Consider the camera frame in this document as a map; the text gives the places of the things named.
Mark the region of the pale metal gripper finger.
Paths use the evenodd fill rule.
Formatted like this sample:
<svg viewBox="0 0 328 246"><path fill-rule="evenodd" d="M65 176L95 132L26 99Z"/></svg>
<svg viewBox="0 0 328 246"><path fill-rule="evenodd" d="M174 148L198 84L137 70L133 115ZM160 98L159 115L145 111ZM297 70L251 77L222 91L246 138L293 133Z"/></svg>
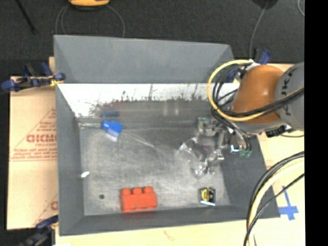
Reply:
<svg viewBox="0 0 328 246"><path fill-rule="evenodd" d="M217 134L219 122L217 119L208 116L201 116L197 119L197 131L200 136L214 137Z"/></svg>
<svg viewBox="0 0 328 246"><path fill-rule="evenodd" d="M220 163L224 160L222 152L213 152L206 158L206 174L214 174Z"/></svg>

